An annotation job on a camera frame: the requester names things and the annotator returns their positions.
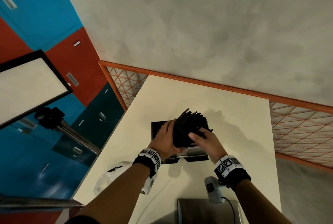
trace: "black cable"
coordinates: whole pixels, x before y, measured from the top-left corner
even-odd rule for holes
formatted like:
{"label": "black cable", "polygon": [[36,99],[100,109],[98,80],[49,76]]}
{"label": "black cable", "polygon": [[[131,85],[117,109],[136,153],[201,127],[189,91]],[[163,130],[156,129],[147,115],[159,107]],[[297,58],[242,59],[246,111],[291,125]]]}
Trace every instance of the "black cable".
{"label": "black cable", "polygon": [[233,213],[233,224],[236,224],[235,210],[233,209],[231,202],[226,197],[221,197],[221,198],[226,199],[229,202],[231,209],[232,209],[232,213]]}

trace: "orange metal frame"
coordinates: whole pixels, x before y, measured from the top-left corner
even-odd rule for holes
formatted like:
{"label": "orange metal frame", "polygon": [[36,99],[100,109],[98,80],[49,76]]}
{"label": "orange metal frame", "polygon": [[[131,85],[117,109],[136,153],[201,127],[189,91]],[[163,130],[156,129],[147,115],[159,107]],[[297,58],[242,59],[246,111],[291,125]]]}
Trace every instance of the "orange metal frame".
{"label": "orange metal frame", "polygon": [[[265,99],[268,99],[268,100],[273,101],[273,102],[278,102],[278,103],[282,103],[282,104],[286,104],[286,105],[290,105],[290,106],[297,106],[297,107],[311,109],[311,110],[318,111],[318,112],[325,112],[325,113],[333,114],[333,107],[331,107],[331,106],[320,105],[320,104],[316,104],[316,103],[311,103],[311,102],[307,102],[307,101],[281,97],[281,96],[262,93],[262,92],[245,90],[245,89],[241,89],[241,88],[231,87],[231,86],[227,86],[227,85],[221,85],[221,84],[217,84],[217,83],[206,82],[206,81],[192,79],[192,78],[180,77],[180,76],[176,76],[176,75],[171,75],[171,74],[162,73],[162,72],[158,72],[158,71],[137,68],[137,67],[118,64],[118,63],[99,61],[99,65],[101,66],[101,68],[103,70],[103,73],[105,74],[107,80],[109,81],[112,89],[114,90],[119,102],[121,103],[121,105],[122,105],[122,107],[125,111],[127,111],[127,106],[124,103],[123,98],[120,95],[120,92],[119,92],[118,88],[116,87],[115,83],[113,82],[113,79],[111,78],[111,76],[109,74],[109,71],[106,67],[111,67],[111,68],[116,68],[116,69],[121,69],[121,70],[128,70],[128,71],[141,73],[141,74],[154,75],[154,76],[158,76],[158,77],[165,77],[165,78],[174,79],[174,80],[178,80],[178,81],[183,81],[183,82],[187,82],[187,83],[192,83],[192,84],[198,84],[198,85],[208,86],[208,87],[212,87],[212,88],[217,88],[217,89],[220,89],[220,90],[226,90],[226,91],[251,95],[251,96],[255,96],[255,97],[265,98]],[[318,169],[321,169],[321,170],[326,170],[326,171],[333,172],[333,169],[331,169],[329,167],[325,167],[325,166],[315,164],[315,163],[311,163],[311,162],[308,162],[308,161],[303,161],[303,160],[298,159],[298,158],[290,157],[290,156],[279,154],[279,153],[275,153],[275,156],[277,158],[283,158],[283,159],[295,161],[297,163],[306,164],[308,166],[315,167],[315,168],[318,168]]]}

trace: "wristband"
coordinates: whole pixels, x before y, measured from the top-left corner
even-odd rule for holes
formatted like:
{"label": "wristband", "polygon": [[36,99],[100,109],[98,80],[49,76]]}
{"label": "wristband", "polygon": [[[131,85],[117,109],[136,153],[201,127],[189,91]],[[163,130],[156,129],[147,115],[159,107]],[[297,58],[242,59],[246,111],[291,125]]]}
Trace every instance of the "wristband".
{"label": "wristband", "polygon": [[134,160],[133,164],[135,163],[141,163],[144,166],[150,168],[149,176],[152,178],[161,166],[161,157],[157,151],[153,149],[143,149],[139,153],[138,157]]}
{"label": "wristband", "polygon": [[251,177],[245,171],[243,165],[234,156],[224,156],[215,164],[215,174],[218,176],[222,185],[235,191],[240,181]]}

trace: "bundle of black straws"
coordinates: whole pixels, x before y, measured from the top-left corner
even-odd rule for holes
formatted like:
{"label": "bundle of black straws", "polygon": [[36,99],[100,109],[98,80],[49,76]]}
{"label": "bundle of black straws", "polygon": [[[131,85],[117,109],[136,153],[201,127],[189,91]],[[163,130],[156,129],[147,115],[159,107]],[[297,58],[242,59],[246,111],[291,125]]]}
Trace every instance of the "bundle of black straws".
{"label": "bundle of black straws", "polygon": [[206,117],[198,112],[192,113],[187,108],[185,112],[179,116],[179,118],[176,120],[176,123],[174,124],[173,145],[177,148],[193,147],[193,145],[191,145],[193,141],[189,138],[189,133],[192,132],[203,138],[206,138],[205,135],[199,131],[200,128],[207,129],[210,132],[213,131],[213,129],[209,129]]}

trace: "white screen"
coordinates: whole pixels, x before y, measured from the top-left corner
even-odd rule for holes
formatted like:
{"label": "white screen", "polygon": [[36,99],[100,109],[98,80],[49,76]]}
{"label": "white screen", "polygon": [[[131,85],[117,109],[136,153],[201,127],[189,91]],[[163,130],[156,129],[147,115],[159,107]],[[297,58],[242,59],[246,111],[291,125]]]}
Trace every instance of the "white screen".
{"label": "white screen", "polygon": [[65,92],[42,58],[1,72],[0,125]]}

